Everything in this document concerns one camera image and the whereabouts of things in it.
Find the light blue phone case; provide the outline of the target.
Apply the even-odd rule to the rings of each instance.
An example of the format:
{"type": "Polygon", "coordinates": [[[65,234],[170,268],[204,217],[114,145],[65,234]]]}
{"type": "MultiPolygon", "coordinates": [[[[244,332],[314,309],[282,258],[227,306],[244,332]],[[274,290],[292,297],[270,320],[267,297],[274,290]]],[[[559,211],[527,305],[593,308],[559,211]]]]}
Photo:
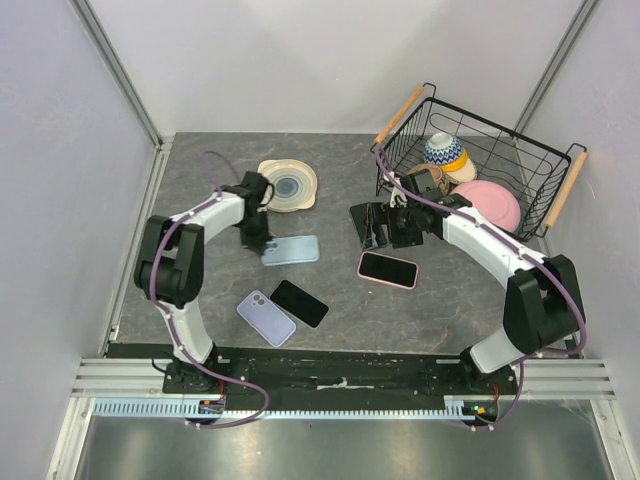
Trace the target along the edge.
{"type": "Polygon", "coordinates": [[[267,243],[261,257],[265,266],[282,266],[316,262],[319,241],[315,235],[275,238],[267,243]]]}

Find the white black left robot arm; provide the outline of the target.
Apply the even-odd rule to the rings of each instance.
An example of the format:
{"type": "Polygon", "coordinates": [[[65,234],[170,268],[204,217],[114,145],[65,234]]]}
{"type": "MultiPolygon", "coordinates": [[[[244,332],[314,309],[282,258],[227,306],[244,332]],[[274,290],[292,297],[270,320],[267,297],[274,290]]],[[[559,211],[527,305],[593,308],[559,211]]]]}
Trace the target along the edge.
{"type": "Polygon", "coordinates": [[[204,283],[205,246],[228,228],[239,231],[243,248],[265,253],[272,240],[267,206],[274,185],[249,171],[239,184],[222,186],[202,203],[145,224],[134,267],[134,284],[161,313],[176,360],[189,364],[185,382],[208,393],[218,382],[230,382],[215,365],[215,345],[206,331],[198,297],[204,283]]]}

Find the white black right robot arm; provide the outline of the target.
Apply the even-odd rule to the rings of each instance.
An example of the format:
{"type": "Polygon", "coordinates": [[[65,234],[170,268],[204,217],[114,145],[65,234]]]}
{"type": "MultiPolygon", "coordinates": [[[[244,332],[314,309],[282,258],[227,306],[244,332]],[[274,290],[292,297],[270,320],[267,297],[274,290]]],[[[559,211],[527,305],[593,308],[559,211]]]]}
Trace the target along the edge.
{"type": "Polygon", "coordinates": [[[542,351],[563,353],[552,345],[573,333],[580,352],[586,343],[586,318],[574,263],[564,255],[548,257],[517,242],[485,219],[458,194],[431,199],[417,190],[415,175],[398,177],[380,169],[403,202],[388,206],[402,230],[432,233],[482,266],[505,290],[502,324],[460,354],[458,381],[467,392],[483,392],[494,372],[542,351]]]}

